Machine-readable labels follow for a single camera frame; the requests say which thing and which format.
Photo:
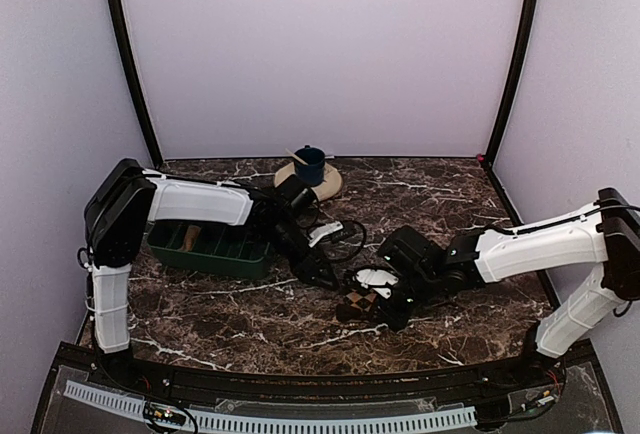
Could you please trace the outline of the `brown black checkered sock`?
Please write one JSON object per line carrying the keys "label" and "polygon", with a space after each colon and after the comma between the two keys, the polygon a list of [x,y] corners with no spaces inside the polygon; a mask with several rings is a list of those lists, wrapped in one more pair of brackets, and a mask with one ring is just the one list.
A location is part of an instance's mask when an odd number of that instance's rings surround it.
{"label": "brown black checkered sock", "polygon": [[382,300],[383,297],[375,291],[350,290],[336,306],[335,317],[341,323],[385,323],[380,311]]}

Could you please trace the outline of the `plain brown sock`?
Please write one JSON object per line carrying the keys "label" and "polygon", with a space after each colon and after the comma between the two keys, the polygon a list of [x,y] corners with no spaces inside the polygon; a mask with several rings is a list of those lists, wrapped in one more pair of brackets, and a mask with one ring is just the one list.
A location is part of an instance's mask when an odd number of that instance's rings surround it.
{"label": "plain brown sock", "polygon": [[184,252],[191,252],[198,240],[200,232],[201,232],[200,226],[193,225],[193,224],[189,225],[186,228],[186,231],[183,237],[181,250]]}

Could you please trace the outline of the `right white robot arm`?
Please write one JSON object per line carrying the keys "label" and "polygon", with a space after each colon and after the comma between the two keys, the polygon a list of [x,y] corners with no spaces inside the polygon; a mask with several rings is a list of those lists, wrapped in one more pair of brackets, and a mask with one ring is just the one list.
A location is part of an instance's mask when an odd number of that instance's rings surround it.
{"label": "right white robot arm", "polygon": [[410,226],[393,231],[378,250],[396,272],[389,306],[498,283],[512,276],[574,264],[590,274],[568,299],[541,320],[532,349],[516,359],[510,378],[534,386],[576,340],[609,312],[639,299],[639,209],[614,188],[568,214],[515,228],[487,226],[442,248]]}

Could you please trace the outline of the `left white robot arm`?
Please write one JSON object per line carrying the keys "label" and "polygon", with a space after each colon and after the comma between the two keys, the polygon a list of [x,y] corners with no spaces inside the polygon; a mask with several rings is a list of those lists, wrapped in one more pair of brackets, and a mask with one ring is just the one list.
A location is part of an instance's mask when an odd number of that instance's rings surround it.
{"label": "left white robot arm", "polygon": [[94,338],[106,355],[103,375],[120,390],[141,381],[130,346],[128,284],[145,229],[157,221],[247,226],[283,255],[304,284],[335,291],[339,282],[327,256],[297,224],[316,201],[310,186],[289,175],[274,188],[197,181],[120,160],[84,209],[85,245],[77,259],[91,279]]}

